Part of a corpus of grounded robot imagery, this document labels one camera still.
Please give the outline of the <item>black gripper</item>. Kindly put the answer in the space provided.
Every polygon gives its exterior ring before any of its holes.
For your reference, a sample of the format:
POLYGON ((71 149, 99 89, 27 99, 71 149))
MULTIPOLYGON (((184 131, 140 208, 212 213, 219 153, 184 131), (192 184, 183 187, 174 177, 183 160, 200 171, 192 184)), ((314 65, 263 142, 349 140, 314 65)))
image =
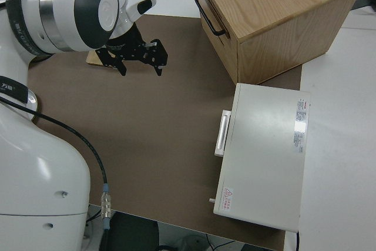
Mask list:
POLYGON ((145 42, 137 25, 132 25, 125 34, 108 40, 106 45, 95 50, 95 53, 102 65, 117 69, 122 76, 127 72, 123 61, 141 61, 153 66, 157 76, 161 76, 168 59, 161 41, 154 39, 150 43, 145 42))

